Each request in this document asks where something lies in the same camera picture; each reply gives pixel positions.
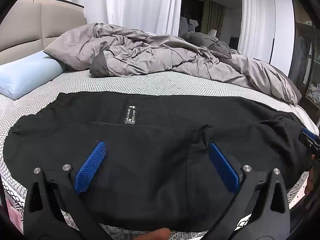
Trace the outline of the person's right hand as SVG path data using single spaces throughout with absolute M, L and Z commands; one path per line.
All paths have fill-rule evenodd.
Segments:
M 314 187 L 313 178 L 314 178 L 314 175 L 313 175 L 313 167 L 312 167 L 310 169 L 310 171 L 309 171 L 307 184 L 306 184 L 306 187 L 305 187 L 305 190 L 304 190 L 304 193 L 305 193 L 306 196 L 313 190 L 313 187 Z

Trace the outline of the person's left hand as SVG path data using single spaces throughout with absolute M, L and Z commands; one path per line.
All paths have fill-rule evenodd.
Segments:
M 168 240 L 171 231 L 168 228 L 157 229 L 135 238 L 135 240 Z

